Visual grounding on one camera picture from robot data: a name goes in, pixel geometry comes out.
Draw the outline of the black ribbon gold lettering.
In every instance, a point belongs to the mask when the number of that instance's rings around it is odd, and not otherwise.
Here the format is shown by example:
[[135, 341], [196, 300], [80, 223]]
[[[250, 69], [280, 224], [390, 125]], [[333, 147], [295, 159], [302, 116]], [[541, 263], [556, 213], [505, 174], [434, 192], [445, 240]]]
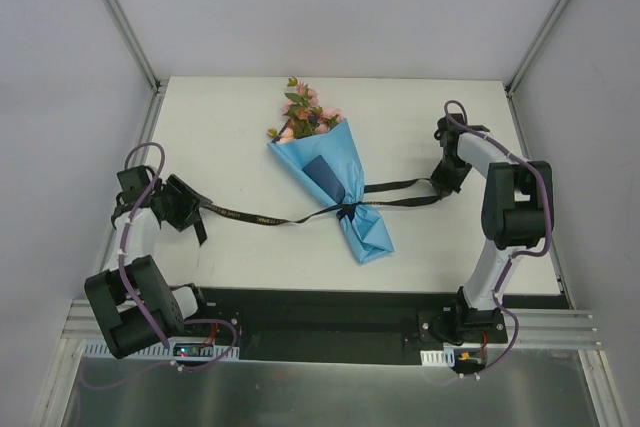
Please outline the black ribbon gold lettering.
[[427, 207], [442, 201], [454, 192], [452, 187], [438, 183], [431, 178], [416, 178], [405, 181], [369, 184], [364, 187], [365, 194], [373, 194], [404, 190], [419, 182], [429, 183], [433, 188], [433, 194], [392, 201], [361, 200], [357, 202], [333, 202], [325, 209], [296, 220], [223, 208], [215, 205], [209, 198], [200, 194], [197, 195], [197, 199], [200, 201], [200, 207], [202, 209], [214, 212], [221, 217], [262, 226], [301, 225], [314, 217], [333, 213], [336, 215], [343, 230], [352, 254], [359, 263], [364, 264], [395, 251], [391, 237], [377, 207]]

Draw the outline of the blue wrapping paper sheet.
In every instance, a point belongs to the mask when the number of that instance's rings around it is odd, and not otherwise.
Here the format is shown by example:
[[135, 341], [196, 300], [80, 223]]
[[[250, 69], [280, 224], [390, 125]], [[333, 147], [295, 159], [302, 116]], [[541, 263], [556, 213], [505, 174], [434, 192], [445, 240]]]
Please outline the blue wrapping paper sheet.
[[346, 120], [327, 133], [268, 147], [320, 205], [335, 209], [356, 261], [365, 264], [395, 251], [380, 213], [363, 203], [364, 170]]

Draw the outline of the fake flower stem orange blooms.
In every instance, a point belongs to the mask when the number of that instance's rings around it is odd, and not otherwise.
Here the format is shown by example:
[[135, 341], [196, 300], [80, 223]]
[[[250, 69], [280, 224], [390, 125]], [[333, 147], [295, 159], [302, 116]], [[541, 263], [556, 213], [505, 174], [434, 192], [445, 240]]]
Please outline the fake flower stem orange blooms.
[[287, 99], [284, 108], [286, 118], [280, 129], [270, 128], [267, 136], [272, 143], [285, 144], [323, 133], [322, 108], [316, 101], [300, 98], [294, 101]]

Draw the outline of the fake flower stem pink roses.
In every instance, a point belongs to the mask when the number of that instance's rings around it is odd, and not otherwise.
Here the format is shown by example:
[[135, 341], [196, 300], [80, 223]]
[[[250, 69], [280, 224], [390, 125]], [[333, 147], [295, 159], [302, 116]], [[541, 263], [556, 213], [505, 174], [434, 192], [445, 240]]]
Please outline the fake flower stem pink roses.
[[286, 118], [279, 143], [329, 133], [344, 117], [339, 109], [320, 105], [317, 92], [296, 77], [287, 79], [283, 116]]

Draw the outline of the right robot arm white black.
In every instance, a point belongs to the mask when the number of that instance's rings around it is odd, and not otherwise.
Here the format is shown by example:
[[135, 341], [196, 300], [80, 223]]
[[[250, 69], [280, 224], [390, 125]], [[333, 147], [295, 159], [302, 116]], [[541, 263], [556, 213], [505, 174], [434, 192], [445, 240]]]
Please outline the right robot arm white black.
[[485, 243], [470, 278], [449, 309], [429, 323], [429, 333], [453, 345], [473, 342], [504, 323], [500, 310], [514, 267], [535, 256], [553, 230], [552, 169], [545, 161], [523, 160], [491, 138], [483, 126], [468, 126], [462, 114], [441, 118], [434, 137], [443, 149], [431, 175], [435, 191], [460, 191], [470, 171], [485, 179], [481, 228]]

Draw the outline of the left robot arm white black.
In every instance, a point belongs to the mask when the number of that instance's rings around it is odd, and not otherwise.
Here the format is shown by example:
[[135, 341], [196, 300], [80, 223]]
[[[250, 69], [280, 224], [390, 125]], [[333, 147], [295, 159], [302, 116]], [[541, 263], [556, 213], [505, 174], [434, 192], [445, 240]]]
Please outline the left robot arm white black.
[[121, 191], [111, 216], [117, 243], [84, 291], [110, 353], [122, 359], [184, 331], [204, 334], [212, 314], [195, 284], [169, 286], [153, 259], [164, 223], [178, 232], [192, 229], [199, 244], [207, 240], [205, 198], [175, 175], [162, 180], [150, 166], [126, 168], [117, 178]]

